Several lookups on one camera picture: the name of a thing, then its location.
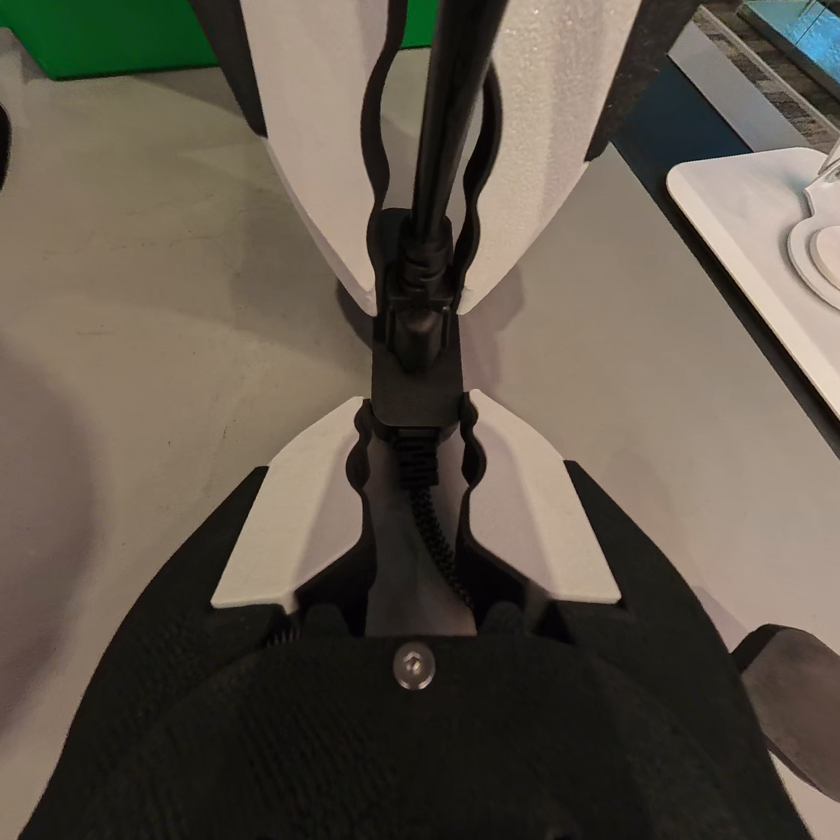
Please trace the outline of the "black power plug with cable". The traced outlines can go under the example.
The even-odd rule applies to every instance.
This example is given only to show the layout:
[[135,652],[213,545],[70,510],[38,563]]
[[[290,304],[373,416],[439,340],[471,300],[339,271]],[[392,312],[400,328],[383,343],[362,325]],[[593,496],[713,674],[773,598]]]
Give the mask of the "black power plug with cable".
[[506,1],[440,2],[430,52],[413,200],[385,292],[385,344],[410,375],[446,349],[463,286],[448,203]]

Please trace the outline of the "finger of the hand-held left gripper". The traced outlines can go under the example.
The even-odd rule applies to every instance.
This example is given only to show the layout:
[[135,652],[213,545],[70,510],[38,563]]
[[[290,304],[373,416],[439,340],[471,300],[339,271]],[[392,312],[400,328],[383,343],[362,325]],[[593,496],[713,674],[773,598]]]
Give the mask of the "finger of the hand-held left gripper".
[[518,263],[580,180],[635,17],[635,1],[508,3],[492,51],[500,144],[459,315]]
[[361,141],[365,89],[385,45],[387,2],[241,3],[267,148],[336,277],[376,313],[366,242],[374,192]]

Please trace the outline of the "grey table divider strip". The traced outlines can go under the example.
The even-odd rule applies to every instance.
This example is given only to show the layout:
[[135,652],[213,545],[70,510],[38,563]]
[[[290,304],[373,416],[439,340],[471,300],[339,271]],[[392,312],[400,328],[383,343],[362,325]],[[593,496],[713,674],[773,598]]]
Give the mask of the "grey table divider strip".
[[808,416],[835,457],[839,422],[828,402],[670,197],[667,173],[711,153],[746,154],[748,146],[688,77],[667,59],[613,137],[613,145],[677,232],[751,341]]

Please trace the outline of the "black power strip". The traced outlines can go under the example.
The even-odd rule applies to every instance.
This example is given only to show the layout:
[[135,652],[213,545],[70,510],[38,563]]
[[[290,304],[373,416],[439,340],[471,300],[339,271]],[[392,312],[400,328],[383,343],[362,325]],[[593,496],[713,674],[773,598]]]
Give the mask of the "black power strip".
[[452,316],[448,341],[428,372],[406,372],[385,341],[385,284],[397,255],[399,227],[409,211],[386,208],[376,227],[375,243],[383,264],[376,281],[377,314],[373,320],[371,406],[381,435],[392,428],[437,428],[450,434],[459,423],[464,393],[459,320]]

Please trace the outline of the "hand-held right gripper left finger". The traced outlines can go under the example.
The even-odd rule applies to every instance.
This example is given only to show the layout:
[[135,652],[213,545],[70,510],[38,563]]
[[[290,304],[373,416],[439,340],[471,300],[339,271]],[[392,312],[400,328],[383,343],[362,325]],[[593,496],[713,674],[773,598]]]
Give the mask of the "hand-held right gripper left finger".
[[302,611],[338,596],[341,563],[367,550],[370,402],[354,396],[294,437],[268,464],[211,599],[216,609]]

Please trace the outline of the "green plastic crate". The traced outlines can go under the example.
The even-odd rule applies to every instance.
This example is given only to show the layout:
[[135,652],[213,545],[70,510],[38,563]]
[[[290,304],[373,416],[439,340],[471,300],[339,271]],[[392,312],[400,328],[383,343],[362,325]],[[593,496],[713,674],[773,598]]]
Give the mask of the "green plastic crate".
[[[258,79],[279,79],[284,73],[297,81],[338,79],[336,68],[349,70],[357,81],[370,72],[375,58],[353,58],[351,47],[340,46],[346,35],[361,36],[343,7],[352,2],[246,2],[257,12],[250,34],[270,40],[281,24],[295,23],[300,14],[316,29],[336,28],[328,46],[307,36],[282,35],[278,56],[252,43]],[[233,37],[234,14],[241,2],[2,2],[2,26],[10,28],[46,75],[54,80],[125,75],[133,72],[227,67],[226,43]]]

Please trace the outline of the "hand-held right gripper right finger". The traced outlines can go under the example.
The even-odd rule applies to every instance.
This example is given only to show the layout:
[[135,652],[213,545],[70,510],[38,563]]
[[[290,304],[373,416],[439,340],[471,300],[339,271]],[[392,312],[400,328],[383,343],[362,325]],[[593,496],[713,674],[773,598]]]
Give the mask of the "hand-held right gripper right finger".
[[560,453],[478,389],[473,434],[485,467],[469,492],[469,530],[557,601],[617,603],[621,592]]

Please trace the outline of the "white rounded plastic plate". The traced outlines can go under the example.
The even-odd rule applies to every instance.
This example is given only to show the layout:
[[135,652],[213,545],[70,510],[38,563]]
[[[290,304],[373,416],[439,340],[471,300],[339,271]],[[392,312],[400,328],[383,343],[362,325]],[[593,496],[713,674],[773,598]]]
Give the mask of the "white rounded plastic plate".
[[668,193],[839,414],[839,144],[675,166]]

